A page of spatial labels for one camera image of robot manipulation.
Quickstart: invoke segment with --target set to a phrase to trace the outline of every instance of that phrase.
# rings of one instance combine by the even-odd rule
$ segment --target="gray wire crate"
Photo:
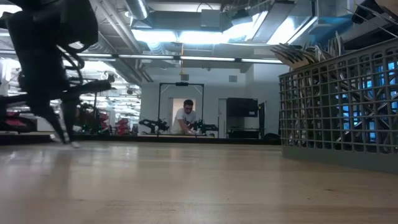
[[[398,40],[280,77],[282,144],[398,153]]]

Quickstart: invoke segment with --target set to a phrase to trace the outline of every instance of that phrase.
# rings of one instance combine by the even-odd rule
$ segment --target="cable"
[[[212,7],[211,5],[209,5],[208,3],[201,2],[201,3],[199,4],[198,8],[197,8],[197,12],[199,11],[199,7],[200,7],[202,4],[206,4],[206,5],[208,5],[208,6],[210,7],[211,10],[214,10],[213,7]]]

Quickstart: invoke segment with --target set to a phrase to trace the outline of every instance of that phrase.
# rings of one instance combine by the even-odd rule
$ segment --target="white t-shirt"
[[[197,120],[197,113],[192,110],[190,114],[186,114],[184,108],[179,109],[174,118],[172,134],[185,134],[180,123],[178,122],[180,119],[184,120],[184,122],[188,121],[189,123],[193,124]]]

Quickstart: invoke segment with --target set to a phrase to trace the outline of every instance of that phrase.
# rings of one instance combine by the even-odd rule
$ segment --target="metal grid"
[[[398,153],[398,40],[280,77],[284,146]]]

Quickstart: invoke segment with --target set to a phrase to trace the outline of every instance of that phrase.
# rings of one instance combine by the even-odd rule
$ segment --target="man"
[[[184,107],[177,111],[177,114],[174,118],[174,124],[172,127],[172,134],[195,134],[194,131],[191,131],[189,124],[193,124],[197,119],[197,114],[193,110],[193,101],[185,100]]]

